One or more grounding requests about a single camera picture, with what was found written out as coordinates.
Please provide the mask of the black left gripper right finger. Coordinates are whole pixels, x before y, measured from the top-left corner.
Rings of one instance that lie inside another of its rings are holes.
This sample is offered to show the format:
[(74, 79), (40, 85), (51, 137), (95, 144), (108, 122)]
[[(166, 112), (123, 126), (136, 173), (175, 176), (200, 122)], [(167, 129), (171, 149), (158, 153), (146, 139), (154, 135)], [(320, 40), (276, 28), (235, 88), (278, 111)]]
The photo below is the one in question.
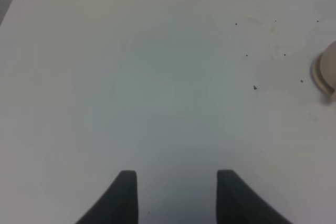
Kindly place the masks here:
[(217, 223), (289, 223), (233, 170), (217, 171)]

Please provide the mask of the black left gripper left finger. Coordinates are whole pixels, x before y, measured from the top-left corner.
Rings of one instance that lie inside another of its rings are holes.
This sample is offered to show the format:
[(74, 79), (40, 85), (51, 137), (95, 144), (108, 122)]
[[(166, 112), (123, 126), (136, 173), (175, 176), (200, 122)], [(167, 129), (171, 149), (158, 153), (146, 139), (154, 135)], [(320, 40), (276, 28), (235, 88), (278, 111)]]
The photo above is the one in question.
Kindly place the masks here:
[(77, 221), (79, 224), (138, 222), (138, 183), (133, 170), (121, 171), (106, 192)]

